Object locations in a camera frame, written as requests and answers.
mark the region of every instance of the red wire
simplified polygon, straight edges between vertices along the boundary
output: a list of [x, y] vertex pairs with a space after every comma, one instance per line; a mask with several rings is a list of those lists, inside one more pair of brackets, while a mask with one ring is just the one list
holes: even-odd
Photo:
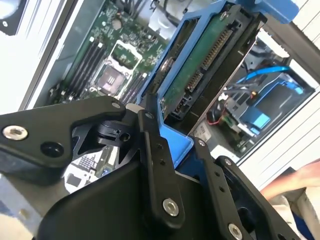
[[209, 125], [216, 125], [216, 124], [218, 124], [218, 123], [221, 121], [221, 119], [223, 118], [224, 113], [225, 113], [225, 110], [226, 110], [226, 103], [223, 105], [223, 111], [222, 111], [221, 116], [219, 117], [219, 119], [218, 119], [217, 121], [214, 121], [214, 122], [211, 122], [211, 121], [209, 121], [208, 119], [206, 119], [207, 123], [208, 123]]

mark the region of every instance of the computer motherboard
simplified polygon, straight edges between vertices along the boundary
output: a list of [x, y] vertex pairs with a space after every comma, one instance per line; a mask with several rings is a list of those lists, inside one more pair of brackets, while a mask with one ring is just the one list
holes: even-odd
[[55, 103], [109, 95], [134, 102], [167, 43], [106, 1], [84, 40]]

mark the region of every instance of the screw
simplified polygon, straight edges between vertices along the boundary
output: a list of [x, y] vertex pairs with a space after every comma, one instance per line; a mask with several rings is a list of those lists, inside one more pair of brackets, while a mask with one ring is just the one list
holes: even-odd
[[176, 217], [179, 214], [179, 208], [175, 201], [173, 201], [171, 198], [167, 198], [162, 203], [163, 209], [167, 214], [169, 214], [172, 217]]
[[229, 231], [231, 233], [231, 235], [236, 239], [236, 240], [242, 240], [242, 233], [240, 231], [240, 229], [234, 225], [233, 223], [230, 223], [228, 225]]
[[27, 220], [29, 218], [29, 213], [27, 210], [25, 209], [20, 209], [19, 211], [19, 215], [24, 219], [24, 220]]
[[227, 17], [228, 13], [224, 11], [220, 16], [220, 21], [224, 20]]
[[202, 147], [204, 147], [204, 146], [206, 145], [205, 142], [202, 141], [201, 139], [198, 140], [198, 143], [199, 143]]
[[2, 130], [3, 136], [7, 139], [20, 141], [28, 136], [28, 131], [22, 126], [7, 126]]
[[117, 108], [117, 109], [121, 108], [120, 105], [119, 105], [118, 103], [116, 103], [116, 102], [113, 102], [113, 103], [112, 103], [112, 106], [114, 106], [114, 107]]
[[150, 112], [146, 112], [145, 115], [150, 119], [154, 118], [154, 116]]
[[225, 158], [224, 161], [225, 161], [225, 163], [226, 163], [227, 165], [229, 165], [229, 166], [232, 165], [231, 161], [230, 161], [228, 158]]

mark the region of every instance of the circuit board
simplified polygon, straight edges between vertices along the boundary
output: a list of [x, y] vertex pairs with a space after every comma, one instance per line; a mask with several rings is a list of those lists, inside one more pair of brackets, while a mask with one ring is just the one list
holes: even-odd
[[[99, 51], [90, 50], [94, 44]], [[153, 70], [166, 46], [167, 42], [155, 32], [120, 10], [111, 1], [107, 1], [63, 81], [63, 88], [67, 89], [63, 99], [70, 98], [71, 95], [70, 99], [73, 100], [103, 95], [116, 97], [119, 92], [125, 97], [125, 90], [128, 92], [128, 87], [134, 81], [143, 81]], [[96, 62], [90, 61], [93, 58], [87, 57], [88, 52], [91, 55], [96, 54]], [[106, 82], [116, 82], [116, 86], [100, 91]]]
[[161, 101], [164, 118], [175, 109], [179, 110], [183, 105], [183, 98], [188, 98], [185, 95], [195, 90], [205, 71], [231, 36], [232, 31], [227, 29], [228, 17], [221, 19], [220, 15], [216, 15], [209, 22]]

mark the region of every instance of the blue plastic frame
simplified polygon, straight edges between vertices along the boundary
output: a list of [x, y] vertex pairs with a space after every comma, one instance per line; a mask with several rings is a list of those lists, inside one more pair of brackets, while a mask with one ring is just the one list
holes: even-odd
[[[182, 134], [181, 132], [176, 131], [172, 127], [164, 124], [164, 119], [162, 115], [162, 108], [160, 105], [160, 101], [167, 92], [169, 86], [172, 84], [173, 80], [179, 73], [181, 67], [187, 60], [189, 54], [191, 53], [192, 49], [195, 47], [198, 39], [204, 32], [205, 28], [207, 27], [209, 21], [211, 20], [212, 16], [218, 14], [224, 5], [226, 4], [226, 0], [216, 0], [212, 4], [210, 4], [207, 8], [201, 9], [195, 12], [188, 12], [184, 15], [182, 21], [177, 27], [173, 37], [171, 38], [167, 48], [165, 49], [164, 53], [162, 54], [161, 58], [159, 59], [158, 63], [154, 67], [153, 71], [151, 72], [149, 78], [143, 85], [141, 91], [137, 96], [137, 104], [140, 104], [142, 101], [142, 95], [146, 90], [147, 86], [149, 85], [151, 79], [156, 74], [158, 68], [160, 67], [161, 63], [163, 62], [164, 58], [166, 57], [170, 46], [173, 44], [174, 40], [176, 39], [183, 23], [188, 20], [192, 20], [197, 18], [198, 23], [195, 26], [192, 34], [190, 35], [189, 39], [187, 40], [183, 50], [181, 51], [180, 55], [174, 62], [172, 68], [170, 69], [169, 73], [165, 77], [163, 83], [161, 84], [160, 88], [157, 91], [158, 95], [158, 124], [160, 135], [168, 141], [172, 161], [174, 167], [176, 168], [182, 159], [186, 156], [189, 150], [193, 147], [194, 142], [193, 140]], [[291, 0], [231, 0], [229, 2], [233, 2], [235, 4], [241, 4], [246, 8], [247, 11], [251, 13], [255, 12], [262, 12], [262, 13], [269, 13], [278, 19], [282, 23], [289, 23], [299, 11], [299, 8], [291, 1]]]

